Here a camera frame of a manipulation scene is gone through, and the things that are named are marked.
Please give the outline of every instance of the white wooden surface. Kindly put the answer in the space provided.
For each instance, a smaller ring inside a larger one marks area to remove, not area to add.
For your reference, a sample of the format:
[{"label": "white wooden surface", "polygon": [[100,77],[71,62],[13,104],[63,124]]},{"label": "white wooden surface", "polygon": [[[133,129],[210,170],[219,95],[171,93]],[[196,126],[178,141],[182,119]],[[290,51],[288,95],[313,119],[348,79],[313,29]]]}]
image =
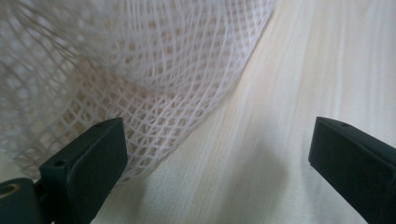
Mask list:
[{"label": "white wooden surface", "polygon": [[395,22],[394,0],[278,0],[236,90],[93,223],[365,223],[307,156],[317,116],[396,147]]}]

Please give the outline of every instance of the grid pattern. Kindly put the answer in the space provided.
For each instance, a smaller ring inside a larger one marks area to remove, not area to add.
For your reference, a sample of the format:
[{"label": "grid pattern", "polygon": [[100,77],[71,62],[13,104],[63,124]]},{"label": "grid pattern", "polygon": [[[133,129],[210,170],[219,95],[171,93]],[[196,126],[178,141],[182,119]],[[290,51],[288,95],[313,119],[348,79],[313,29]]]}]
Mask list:
[{"label": "grid pattern", "polygon": [[234,86],[273,0],[6,0],[0,148],[32,178],[94,123],[122,117],[148,175]]}]

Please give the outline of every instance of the black clamp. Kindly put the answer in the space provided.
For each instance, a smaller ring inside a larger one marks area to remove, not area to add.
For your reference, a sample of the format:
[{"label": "black clamp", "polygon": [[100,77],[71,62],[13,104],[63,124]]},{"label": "black clamp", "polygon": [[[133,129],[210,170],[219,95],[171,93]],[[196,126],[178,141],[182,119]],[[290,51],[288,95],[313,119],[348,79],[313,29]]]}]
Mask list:
[{"label": "black clamp", "polygon": [[396,223],[396,148],[317,118],[309,161],[368,223]]},{"label": "black clamp", "polygon": [[0,184],[0,222],[90,223],[127,161],[122,119],[98,123],[43,163],[35,184],[28,178]]}]

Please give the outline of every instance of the black plastic part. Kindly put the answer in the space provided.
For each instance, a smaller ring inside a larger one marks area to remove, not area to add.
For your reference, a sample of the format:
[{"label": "black plastic part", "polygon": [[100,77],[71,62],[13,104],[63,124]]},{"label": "black plastic part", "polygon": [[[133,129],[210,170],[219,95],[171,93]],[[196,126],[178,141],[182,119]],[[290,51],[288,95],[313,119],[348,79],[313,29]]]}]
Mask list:
[{"label": "black plastic part", "polygon": [[50,224],[59,215],[61,202],[59,195],[48,191],[40,179],[35,183],[35,195],[42,211],[43,223]]},{"label": "black plastic part", "polygon": [[17,178],[0,184],[0,223],[43,223],[32,180]]},{"label": "black plastic part", "polygon": [[343,122],[317,118],[311,165],[369,223],[396,223],[396,149]]},{"label": "black plastic part", "polygon": [[58,197],[52,205],[59,207],[55,223],[90,223],[126,163],[122,119],[110,119],[94,125],[42,164],[41,188]]}]

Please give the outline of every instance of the white fabric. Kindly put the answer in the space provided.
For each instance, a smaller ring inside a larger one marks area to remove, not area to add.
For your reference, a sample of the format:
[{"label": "white fabric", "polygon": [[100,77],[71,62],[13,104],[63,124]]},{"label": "white fabric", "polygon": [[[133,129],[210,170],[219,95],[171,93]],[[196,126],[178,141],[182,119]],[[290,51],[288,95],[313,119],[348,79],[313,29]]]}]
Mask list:
[{"label": "white fabric", "polygon": [[273,0],[6,0],[0,148],[37,167],[122,117],[121,181],[149,174],[234,86]]}]

